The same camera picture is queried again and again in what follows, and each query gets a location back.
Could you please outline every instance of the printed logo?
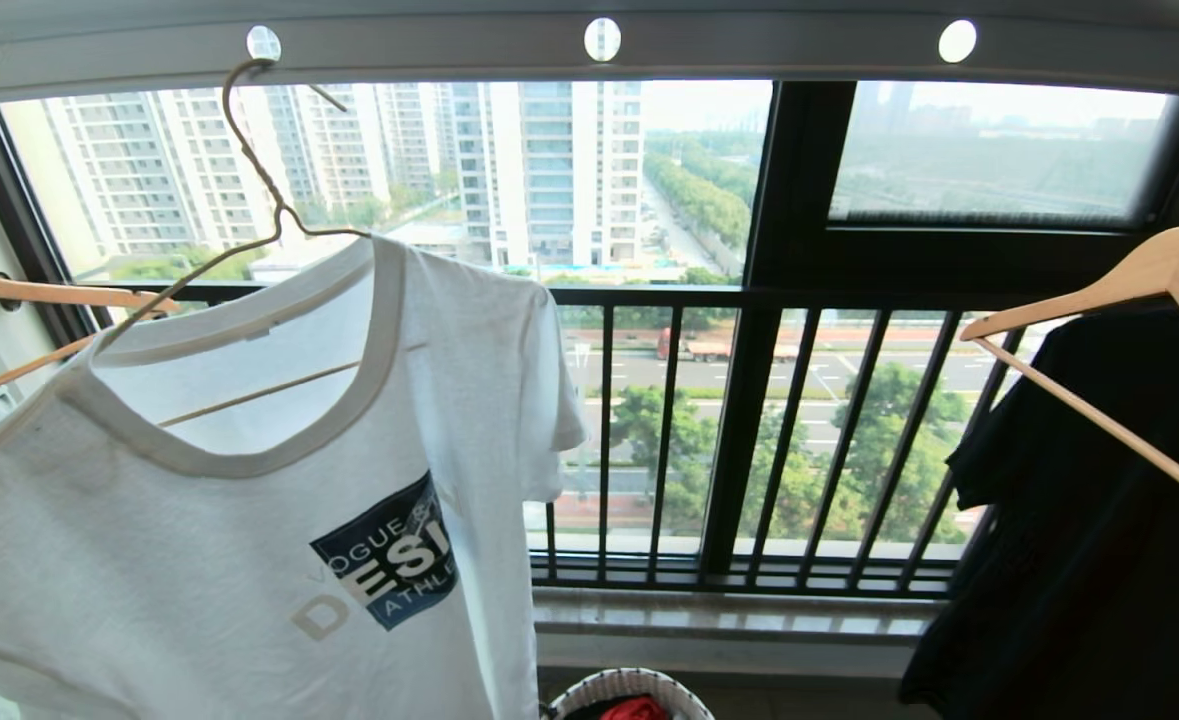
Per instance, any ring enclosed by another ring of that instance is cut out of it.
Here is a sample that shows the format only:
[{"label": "printed logo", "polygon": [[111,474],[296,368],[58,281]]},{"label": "printed logo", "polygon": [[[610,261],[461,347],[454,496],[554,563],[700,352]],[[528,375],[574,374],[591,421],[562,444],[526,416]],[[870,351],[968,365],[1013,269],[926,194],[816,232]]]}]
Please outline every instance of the printed logo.
[{"label": "printed logo", "polygon": [[456,561],[429,473],[309,543],[386,630],[456,587]]}]

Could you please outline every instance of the truck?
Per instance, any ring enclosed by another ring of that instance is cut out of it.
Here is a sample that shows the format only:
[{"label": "truck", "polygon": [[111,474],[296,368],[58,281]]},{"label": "truck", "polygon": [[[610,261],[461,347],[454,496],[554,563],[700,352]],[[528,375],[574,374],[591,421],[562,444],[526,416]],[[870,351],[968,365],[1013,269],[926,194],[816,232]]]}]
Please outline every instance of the truck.
[{"label": "truck", "polygon": [[[656,358],[668,359],[670,328],[664,328],[656,341]],[[772,351],[776,363],[789,363],[798,359],[798,348],[777,345]],[[697,361],[697,363],[726,363],[731,359],[731,343],[720,341],[689,341],[681,338],[677,345],[677,359]]]}]

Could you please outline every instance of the road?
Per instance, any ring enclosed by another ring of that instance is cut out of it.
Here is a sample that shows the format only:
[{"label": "road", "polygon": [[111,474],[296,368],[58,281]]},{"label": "road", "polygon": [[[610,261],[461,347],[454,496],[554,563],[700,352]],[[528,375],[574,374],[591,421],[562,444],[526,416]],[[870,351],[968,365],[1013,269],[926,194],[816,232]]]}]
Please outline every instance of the road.
[{"label": "road", "polygon": [[[929,359],[929,355],[922,351],[883,350],[878,357],[880,363],[900,363],[920,372],[927,366]],[[981,388],[984,387],[993,363],[995,361],[990,356],[973,352],[947,356],[946,368],[941,374],[942,387],[959,392],[964,401],[968,401],[968,404],[974,404]],[[580,389],[581,397],[586,395],[586,388],[599,388],[602,384],[601,352],[586,354],[581,351],[577,354],[575,350],[571,350],[567,352],[567,368],[572,382]],[[834,392],[844,392],[850,378],[858,372],[858,369],[859,352],[818,351],[812,356],[804,388],[818,388],[819,391],[831,392],[831,395],[822,399],[808,398],[801,404],[799,425],[805,429],[808,450],[825,451],[832,450],[834,445],[837,445],[839,429],[834,427],[831,418],[842,405],[842,399]],[[666,363],[654,356],[618,354],[612,357],[611,382],[613,389],[663,387],[665,372]],[[786,391],[791,377],[793,377],[793,364],[777,364],[772,368],[768,387]],[[677,387],[725,388],[726,382],[726,363],[697,363],[692,359],[680,359],[677,364]],[[1015,382],[1015,374],[1006,374],[1005,387],[1010,387],[1013,382]],[[691,402],[694,402],[699,418],[718,420],[722,416],[722,399],[693,399]],[[769,399],[768,404],[782,407],[784,401]],[[585,398],[582,410],[584,417],[590,423],[592,440],[579,451],[579,457],[581,461],[597,460],[599,453],[597,436],[599,427],[601,427],[602,398]],[[574,461],[574,456],[577,456],[575,451],[569,454],[569,460]],[[611,458],[630,461],[630,448],[626,445],[612,448]]]},{"label": "road", "polygon": [[718,267],[718,264],[712,258],[709,258],[709,252],[704,251],[704,246],[694,239],[693,235],[679,227],[679,224],[673,219],[673,211],[665,200],[665,197],[656,190],[656,186],[653,186],[652,181],[645,174],[640,177],[643,181],[643,202],[656,211],[656,219],[643,224],[643,237],[650,237],[654,227],[666,229],[668,236],[665,238],[665,242],[670,250],[672,250],[673,260],[677,260],[677,264],[684,267],[704,267],[705,270],[712,270],[714,273],[722,273],[722,269]]}]

